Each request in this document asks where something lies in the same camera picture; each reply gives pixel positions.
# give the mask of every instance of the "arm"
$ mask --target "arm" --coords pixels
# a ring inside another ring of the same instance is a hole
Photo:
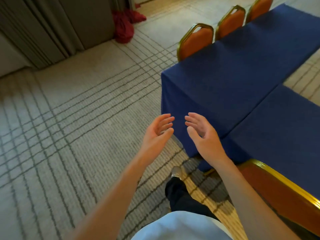
[[[294,232],[266,205],[228,158],[217,132],[206,118],[197,113],[189,113],[185,119],[188,134],[199,153],[222,178],[248,239],[298,240]]]
[[[117,238],[143,172],[161,153],[174,132],[171,128],[173,120],[174,117],[170,117],[170,114],[163,114],[151,123],[137,155],[95,209],[75,228],[70,239],[115,240]]]

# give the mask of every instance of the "person's right arm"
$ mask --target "person's right arm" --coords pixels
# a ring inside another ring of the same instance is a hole
[[[230,195],[249,240],[299,240],[266,205],[226,155],[215,129],[197,113],[186,116],[187,131],[201,156],[213,166]]]

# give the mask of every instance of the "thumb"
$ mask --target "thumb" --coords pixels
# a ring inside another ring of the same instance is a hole
[[[162,135],[160,135],[159,138],[162,141],[167,142],[170,139],[170,137],[172,136],[173,133],[174,133],[174,129],[173,128],[169,128]]]
[[[192,126],[188,126],[186,130],[195,144],[201,139],[198,132]]]

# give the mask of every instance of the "curtain fold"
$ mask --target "curtain fold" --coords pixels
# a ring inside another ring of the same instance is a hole
[[[35,68],[84,50],[59,0],[0,0],[0,30]]]

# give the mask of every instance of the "striped carpet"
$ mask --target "striped carpet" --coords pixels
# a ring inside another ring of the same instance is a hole
[[[154,0],[138,10],[129,44],[109,41],[41,71],[0,80],[1,239],[62,239],[94,207],[137,152],[145,128],[160,114],[164,69],[195,22],[216,26],[231,5],[254,0]],[[286,2],[314,15],[319,0]],[[320,105],[320,51],[285,84]],[[246,239],[221,181],[204,177],[170,139],[146,170],[122,225],[130,239],[168,207],[170,169],[181,165],[187,188],[206,204],[234,239]]]

